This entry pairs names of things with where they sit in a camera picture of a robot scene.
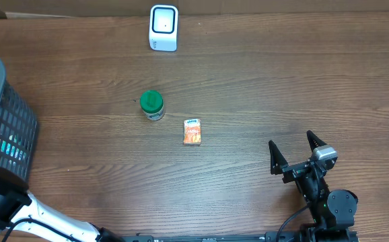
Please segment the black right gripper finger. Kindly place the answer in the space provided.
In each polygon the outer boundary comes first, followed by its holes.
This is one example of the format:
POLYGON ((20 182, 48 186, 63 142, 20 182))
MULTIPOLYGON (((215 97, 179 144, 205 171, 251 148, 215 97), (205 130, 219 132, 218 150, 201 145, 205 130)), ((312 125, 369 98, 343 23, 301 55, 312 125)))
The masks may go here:
POLYGON ((326 143, 320 138, 318 138, 311 130, 308 130, 306 134, 307 134, 311 151, 313 151, 318 147, 326 145, 326 143))
POLYGON ((272 140, 269 141, 269 151, 271 157, 271 174, 282 174, 283 170, 288 167, 288 162, 272 140))

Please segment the orange tissue packet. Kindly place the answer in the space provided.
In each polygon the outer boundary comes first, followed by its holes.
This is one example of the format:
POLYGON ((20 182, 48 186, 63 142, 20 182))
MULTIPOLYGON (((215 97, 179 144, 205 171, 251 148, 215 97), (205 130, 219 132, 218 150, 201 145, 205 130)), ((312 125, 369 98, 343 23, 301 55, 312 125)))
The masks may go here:
POLYGON ((201 144, 201 120, 189 119, 184 121, 184 145, 201 144))

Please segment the green lid jar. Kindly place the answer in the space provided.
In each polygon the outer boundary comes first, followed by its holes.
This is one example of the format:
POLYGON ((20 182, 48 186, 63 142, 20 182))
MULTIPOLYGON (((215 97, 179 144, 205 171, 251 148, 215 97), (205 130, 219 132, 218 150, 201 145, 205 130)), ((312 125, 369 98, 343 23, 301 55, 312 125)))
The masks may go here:
POLYGON ((158 121, 164 117, 164 99, 156 90, 144 92, 140 97, 140 106, 149 120, 158 121))

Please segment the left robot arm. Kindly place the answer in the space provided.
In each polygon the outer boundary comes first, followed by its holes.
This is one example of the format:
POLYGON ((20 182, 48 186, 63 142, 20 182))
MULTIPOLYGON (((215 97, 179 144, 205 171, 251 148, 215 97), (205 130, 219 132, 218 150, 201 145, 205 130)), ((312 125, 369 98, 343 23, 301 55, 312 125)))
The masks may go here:
POLYGON ((0 167, 0 231, 6 241, 13 231, 23 231, 48 241, 122 241, 105 228, 75 220, 43 204, 27 182, 0 167))

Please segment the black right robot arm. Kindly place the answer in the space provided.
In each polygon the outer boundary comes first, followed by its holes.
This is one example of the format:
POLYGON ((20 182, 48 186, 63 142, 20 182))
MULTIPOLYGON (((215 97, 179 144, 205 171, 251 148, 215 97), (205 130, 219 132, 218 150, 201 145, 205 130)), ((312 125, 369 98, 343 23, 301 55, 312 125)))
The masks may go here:
POLYGON ((349 190, 331 191, 324 180, 337 162, 338 153, 311 130, 306 134, 312 155, 295 165, 288 164, 277 145, 269 141, 271 174, 282 175, 285 184, 295 182, 306 205, 287 218, 278 231, 265 233, 264 238, 266 241, 358 241, 357 233, 349 230, 355 224, 358 197, 349 190), (283 231, 306 210, 310 211, 313 223, 301 225, 298 231, 283 231))

